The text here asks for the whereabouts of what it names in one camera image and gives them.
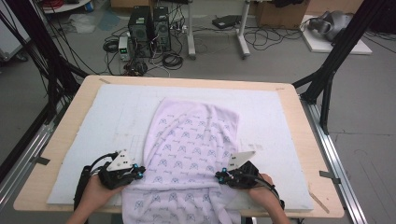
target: computer tower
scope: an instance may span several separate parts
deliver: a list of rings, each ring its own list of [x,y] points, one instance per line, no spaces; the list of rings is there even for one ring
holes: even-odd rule
[[[157,36],[157,49],[163,51],[171,50],[171,34],[169,32],[169,12],[168,7],[155,7],[152,12],[154,20],[154,30]]]
[[[128,22],[128,29],[136,58],[151,57],[151,41],[154,39],[154,24],[150,7],[133,7]]]

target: white cloth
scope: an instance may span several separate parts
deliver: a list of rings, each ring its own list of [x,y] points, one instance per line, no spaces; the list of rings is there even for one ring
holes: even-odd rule
[[[238,121],[225,108],[165,98],[146,139],[147,171],[122,192],[124,223],[240,223],[224,208],[236,190],[215,178],[237,152]]]

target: cardboard box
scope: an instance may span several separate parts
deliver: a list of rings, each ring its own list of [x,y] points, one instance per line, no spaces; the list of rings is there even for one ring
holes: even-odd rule
[[[306,15],[321,16],[326,11],[340,10],[344,13],[356,13],[363,0],[311,0]]]
[[[150,6],[151,9],[155,5],[155,0],[110,0],[111,7],[114,8],[133,8],[135,6]]]
[[[259,3],[256,10],[258,26],[269,25],[273,28],[299,29],[300,24],[308,8],[309,0],[301,4],[275,7],[269,2]]]

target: cable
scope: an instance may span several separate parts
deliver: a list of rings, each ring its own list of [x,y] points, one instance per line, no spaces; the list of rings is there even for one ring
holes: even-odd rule
[[[389,49],[389,48],[387,48],[387,47],[383,46],[382,44],[380,44],[380,43],[378,43],[378,42],[374,41],[373,39],[369,38],[367,35],[363,35],[363,36],[364,36],[364,38],[366,38],[366,39],[368,39],[368,40],[370,40],[370,41],[372,41],[372,42],[376,43],[377,45],[381,46],[382,48],[384,48],[384,49],[387,49],[387,50],[389,50],[389,51],[390,51],[390,52],[392,52],[392,53],[396,53],[396,51],[395,51],[395,50],[393,50],[393,49]]]
[[[163,54],[163,67],[169,70],[177,70],[183,66],[183,58],[175,52]]]
[[[275,29],[267,25],[264,25],[257,28],[256,30],[245,32],[244,38],[247,41],[247,43],[252,45],[252,47],[255,50],[267,50],[274,45],[280,44],[283,41],[283,39],[299,39],[301,36],[303,36],[303,31],[305,30],[305,25],[308,21],[309,20],[304,21],[300,26],[300,30],[298,31],[290,31],[286,29],[284,26]],[[286,32],[286,34],[285,35],[280,34],[279,30]],[[250,35],[253,35],[254,37],[253,41],[249,41],[247,39],[247,36]]]

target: hand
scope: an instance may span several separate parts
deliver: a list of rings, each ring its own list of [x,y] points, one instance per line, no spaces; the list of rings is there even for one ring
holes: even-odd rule
[[[274,185],[271,176],[267,174],[260,174],[260,176],[270,185]],[[265,210],[268,210],[268,208],[272,208],[279,205],[279,200],[276,198],[274,193],[266,187],[249,189],[247,193],[254,202],[263,206]]]
[[[260,176],[270,185],[274,185],[271,176],[267,174],[260,174]],[[269,190],[266,187],[258,187],[258,188],[249,189],[247,194],[254,202],[264,207],[264,209],[270,215],[274,224],[290,223],[289,219],[286,217],[285,212],[280,206],[278,198],[274,195],[274,193],[271,190]]]
[[[84,223],[91,213],[105,205],[115,194],[120,193],[125,187],[107,189],[100,182],[98,175],[91,176],[87,187],[84,189],[78,208],[66,223]]]

